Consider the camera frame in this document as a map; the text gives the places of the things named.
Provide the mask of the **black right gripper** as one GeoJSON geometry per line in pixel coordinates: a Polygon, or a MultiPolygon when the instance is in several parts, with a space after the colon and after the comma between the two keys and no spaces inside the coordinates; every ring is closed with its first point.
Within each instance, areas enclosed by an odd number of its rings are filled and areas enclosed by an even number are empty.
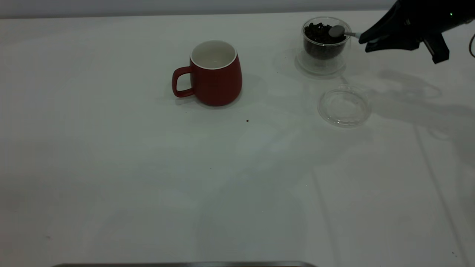
{"type": "Polygon", "coordinates": [[[463,0],[397,0],[358,39],[366,52],[419,49],[423,42],[435,64],[449,59],[442,34],[464,24],[463,0]]]}

